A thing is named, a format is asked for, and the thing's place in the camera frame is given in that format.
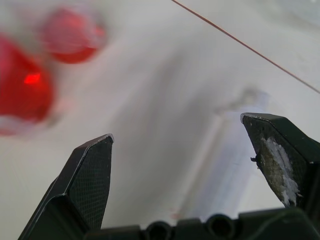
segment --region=white residue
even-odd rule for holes
[[[240,120],[241,120],[241,123],[242,123],[242,124],[244,124],[244,116],[245,116],[244,113],[242,113],[241,116],[240,116]]]
[[[280,144],[276,143],[276,141],[271,137],[269,137],[267,140],[262,138],[262,142],[265,143],[266,147],[269,149],[269,152],[273,156],[273,160],[277,162],[282,171],[283,185],[280,188],[283,196],[283,203],[286,206],[289,206],[289,201],[291,201],[296,206],[299,189],[298,184],[293,180],[292,165],[285,149]]]

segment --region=clear plastic object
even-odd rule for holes
[[[320,0],[279,0],[283,8],[320,26]]]
[[[218,131],[207,147],[201,171],[180,210],[184,218],[206,220],[211,213],[238,216],[239,204],[255,168],[250,161],[255,152],[240,116],[245,112],[265,112],[269,99],[265,92],[248,89],[239,100],[218,111],[220,124],[215,127]]]

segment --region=red ball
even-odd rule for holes
[[[40,29],[46,50],[58,61],[76,64],[88,60],[102,46],[105,30],[86,5],[61,7]]]
[[[54,101],[51,75],[0,35],[0,134],[41,122]]]

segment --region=black plastic part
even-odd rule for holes
[[[207,229],[216,239],[232,239],[236,234],[234,222],[227,216],[214,215],[206,222]]]
[[[109,195],[112,135],[77,147],[19,240],[80,240],[100,229]]]
[[[157,227],[153,238],[150,229]],[[179,221],[176,227],[163,222],[151,224],[147,230],[139,227],[121,227],[90,231],[84,240],[319,240],[313,224],[299,208],[283,208],[240,214],[231,220],[216,215],[206,223],[199,219]]]
[[[170,240],[172,237],[172,228],[163,221],[157,221],[148,226],[145,230],[146,240]]]
[[[277,166],[266,157],[266,140],[271,139],[286,152],[292,166],[292,179],[297,183],[299,193],[296,202],[286,207],[300,207],[307,215],[316,220],[320,216],[320,145],[309,138],[287,118],[262,113],[243,113],[241,115],[249,138],[256,153],[254,161],[265,176],[269,186],[277,197],[284,202],[280,181],[283,176]]]

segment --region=mounting hole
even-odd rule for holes
[[[146,229],[147,240],[170,240],[171,226],[163,221],[152,223]]]
[[[231,239],[235,235],[234,222],[225,215],[215,215],[207,221],[209,233],[219,239]]]

